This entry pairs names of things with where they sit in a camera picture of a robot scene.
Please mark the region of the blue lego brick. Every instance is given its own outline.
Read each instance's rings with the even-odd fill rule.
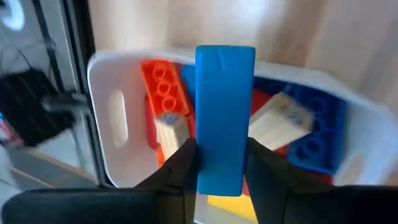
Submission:
[[[199,194],[241,195],[255,53],[252,47],[196,49]]]
[[[181,79],[183,80],[183,82],[185,84],[185,87],[188,91],[188,95],[191,98],[191,102],[195,102],[195,88],[196,88],[195,65],[185,65],[185,64],[182,65],[181,66]]]
[[[265,78],[255,78],[254,86],[270,95],[287,90],[286,94],[314,113],[312,132],[290,144],[287,159],[308,170],[334,174],[343,155],[346,102],[307,86]]]

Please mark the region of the blue block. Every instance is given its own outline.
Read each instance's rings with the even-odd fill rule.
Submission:
[[[195,73],[195,65],[182,65],[181,66],[181,79],[183,80],[187,90],[188,95],[191,98],[191,102],[195,102],[195,81],[196,81],[196,73]]]
[[[252,47],[196,49],[199,194],[241,195],[255,54]]]
[[[254,87],[270,95],[288,89],[285,94],[314,113],[312,132],[290,144],[287,159],[304,169],[333,175],[343,156],[346,102],[307,86],[266,78],[255,78]]]

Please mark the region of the white storage bin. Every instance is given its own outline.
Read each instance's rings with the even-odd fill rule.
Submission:
[[[139,64],[144,58],[195,63],[193,50],[166,50],[101,52],[91,58],[88,66],[105,169],[116,187],[133,187],[157,169],[154,150],[146,141],[146,90]],[[382,184],[396,167],[398,125],[387,108],[359,96],[344,83],[321,71],[257,61],[254,75],[307,85],[348,102],[346,153],[335,175],[336,185]],[[117,91],[123,94],[124,109],[110,118],[109,99]],[[118,129],[117,138],[126,140],[125,143],[122,141],[122,144],[115,145],[111,127]]]

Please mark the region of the yellow block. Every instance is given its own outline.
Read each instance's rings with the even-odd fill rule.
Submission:
[[[216,206],[240,217],[247,218],[248,220],[257,222],[256,214],[254,213],[253,204],[247,195],[239,197],[220,197],[208,196],[207,203]]]

